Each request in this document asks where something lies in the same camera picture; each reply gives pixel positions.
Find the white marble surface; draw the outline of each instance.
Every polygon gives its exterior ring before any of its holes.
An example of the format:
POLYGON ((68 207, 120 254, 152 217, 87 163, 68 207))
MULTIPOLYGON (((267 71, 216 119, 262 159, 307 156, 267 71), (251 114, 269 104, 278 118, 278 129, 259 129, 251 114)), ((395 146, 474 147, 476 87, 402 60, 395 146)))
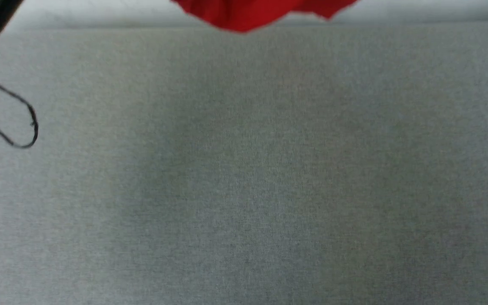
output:
MULTIPOLYGON (((335 22, 398 23, 488 19, 488 0, 361 0, 335 22)), ((323 23, 293 15, 285 23, 323 23)), ((45 28, 202 25, 170 0, 25 0, 9 31, 45 28)))

